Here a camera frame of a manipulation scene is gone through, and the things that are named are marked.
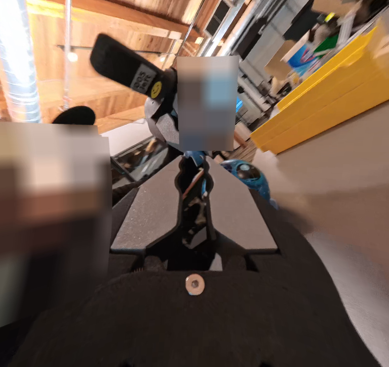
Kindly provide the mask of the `yellow plastic bin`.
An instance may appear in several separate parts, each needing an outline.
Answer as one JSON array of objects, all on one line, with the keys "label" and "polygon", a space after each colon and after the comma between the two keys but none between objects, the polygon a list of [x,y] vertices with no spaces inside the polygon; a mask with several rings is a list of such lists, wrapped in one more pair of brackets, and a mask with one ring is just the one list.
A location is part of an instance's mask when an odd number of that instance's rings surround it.
[{"label": "yellow plastic bin", "polygon": [[284,97],[279,113],[250,137],[276,155],[388,98],[388,27],[381,19]]}]

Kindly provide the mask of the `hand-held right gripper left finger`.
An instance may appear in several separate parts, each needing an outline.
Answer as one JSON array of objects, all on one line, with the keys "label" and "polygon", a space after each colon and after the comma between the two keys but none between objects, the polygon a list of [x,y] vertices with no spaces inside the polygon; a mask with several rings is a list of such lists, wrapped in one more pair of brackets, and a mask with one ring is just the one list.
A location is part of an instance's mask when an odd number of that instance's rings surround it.
[{"label": "hand-held right gripper left finger", "polygon": [[182,220],[182,164],[178,156],[140,185],[111,250],[147,250],[177,230]]}]

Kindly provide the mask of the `silver flexible duct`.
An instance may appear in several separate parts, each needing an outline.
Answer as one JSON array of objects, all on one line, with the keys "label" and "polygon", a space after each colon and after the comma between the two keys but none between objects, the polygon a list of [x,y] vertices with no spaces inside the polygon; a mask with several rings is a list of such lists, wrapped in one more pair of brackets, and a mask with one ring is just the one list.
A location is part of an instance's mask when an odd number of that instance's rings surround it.
[{"label": "silver flexible duct", "polygon": [[26,0],[0,0],[1,85],[14,122],[41,123]]}]

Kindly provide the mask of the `blue puzzle ball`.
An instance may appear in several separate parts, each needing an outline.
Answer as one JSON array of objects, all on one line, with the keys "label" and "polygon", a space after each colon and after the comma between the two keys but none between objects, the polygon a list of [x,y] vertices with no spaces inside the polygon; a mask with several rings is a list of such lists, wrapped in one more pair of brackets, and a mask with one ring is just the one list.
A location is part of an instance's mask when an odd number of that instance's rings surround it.
[{"label": "blue puzzle ball", "polygon": [[249,189],[257,191],[261,197],[270,202],[271,195],[268,180],[256,166],[238,159],[225,160],[220,165]]}]

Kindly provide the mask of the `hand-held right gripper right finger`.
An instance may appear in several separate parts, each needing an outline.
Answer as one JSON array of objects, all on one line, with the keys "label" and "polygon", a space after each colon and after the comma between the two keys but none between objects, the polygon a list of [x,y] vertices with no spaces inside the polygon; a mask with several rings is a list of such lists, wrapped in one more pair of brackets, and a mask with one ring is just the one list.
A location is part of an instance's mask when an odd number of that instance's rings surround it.
[{"label": "hand-held right gripper right finger", "polygon": [[243,250],[277,250],[247,185],[210,157],[208,208],[213,229]]}]

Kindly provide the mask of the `black framed screen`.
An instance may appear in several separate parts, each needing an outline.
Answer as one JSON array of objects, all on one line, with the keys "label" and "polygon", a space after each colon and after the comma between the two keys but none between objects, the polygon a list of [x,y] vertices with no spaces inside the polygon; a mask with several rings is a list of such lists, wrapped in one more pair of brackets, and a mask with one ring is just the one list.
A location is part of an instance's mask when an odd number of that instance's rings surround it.
[{"label": "black framed screen", "polygon": [[168,159],[168,145],[150,137],[111,157],[117,172],[123,173],[131,183],[158,172]]}]

